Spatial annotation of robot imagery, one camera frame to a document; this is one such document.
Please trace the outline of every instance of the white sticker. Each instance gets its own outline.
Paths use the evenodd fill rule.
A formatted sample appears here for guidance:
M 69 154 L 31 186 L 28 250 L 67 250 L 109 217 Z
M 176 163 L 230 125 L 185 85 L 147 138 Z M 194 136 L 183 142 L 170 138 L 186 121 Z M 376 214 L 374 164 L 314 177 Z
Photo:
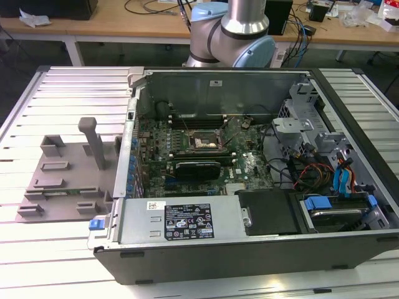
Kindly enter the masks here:
M 209 83 L 210 87 L 221 87 L 223 85 L 222 80 L 211 80 Z
M 147 210 L 165 210 L 166 201 L 147 201 Z

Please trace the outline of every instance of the warning label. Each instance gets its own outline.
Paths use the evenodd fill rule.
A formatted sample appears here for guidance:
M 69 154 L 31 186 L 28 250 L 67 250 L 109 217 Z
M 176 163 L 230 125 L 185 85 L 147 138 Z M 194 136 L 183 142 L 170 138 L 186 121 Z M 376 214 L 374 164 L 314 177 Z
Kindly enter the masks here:
M 207 238 L 214 238 L 210 204 L 165 206 L 166 240 Z

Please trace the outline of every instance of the black box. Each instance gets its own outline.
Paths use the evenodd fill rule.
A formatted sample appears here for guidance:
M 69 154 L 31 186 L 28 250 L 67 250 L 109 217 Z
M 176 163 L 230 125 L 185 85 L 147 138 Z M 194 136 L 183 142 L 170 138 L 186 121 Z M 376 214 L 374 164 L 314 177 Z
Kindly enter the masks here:
M 292 0 L 267 0 L 265 15 L 269 18 L 270 36 L 282 36 L 292 7 Z
M 314 22 L 323 22 L 325 14 L 329 11 L 328 6 L 313 4 L 309 13 L 309 20 Z
M 19 8 L 35 16 L 89 20 L 98 0 L 0 0 L 1 17 L 19 17 Z

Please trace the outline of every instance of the small circuit board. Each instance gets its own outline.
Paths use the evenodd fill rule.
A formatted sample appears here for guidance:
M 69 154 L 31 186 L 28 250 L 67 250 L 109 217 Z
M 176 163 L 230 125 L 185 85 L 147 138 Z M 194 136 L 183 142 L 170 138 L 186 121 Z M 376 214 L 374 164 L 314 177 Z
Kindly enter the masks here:
M 174 130 L 167 121 L 142 120 L 144 197 L 232 195 L 273 187 L 259 151 L 263 125 L 248 127 L 245 121 L 234 117 L 222 128 Z M 195 179 L 189 176 L 193 167 L 200 168 Z

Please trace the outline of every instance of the aluminum workbench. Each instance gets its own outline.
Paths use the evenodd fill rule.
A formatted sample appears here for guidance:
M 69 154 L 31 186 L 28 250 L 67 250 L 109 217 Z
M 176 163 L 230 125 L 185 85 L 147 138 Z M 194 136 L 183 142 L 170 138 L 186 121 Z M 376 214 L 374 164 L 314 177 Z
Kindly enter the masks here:
M 398 111 L 366 76 L 350 69 L 321 71 L 399 178 Z M 103 141 L 122 134 L 127 72 L 128 67 L 43 69 L 0 129 L 0 298 L 399 298 L 399 249 L 352 270 L 123 286 L 87 249 L 87 221 L 14 223 L 44 135 L 84 142 L 77 124 L 88 115 L 96 117 Z M 326 114 L 339 131 L 333 113 Z

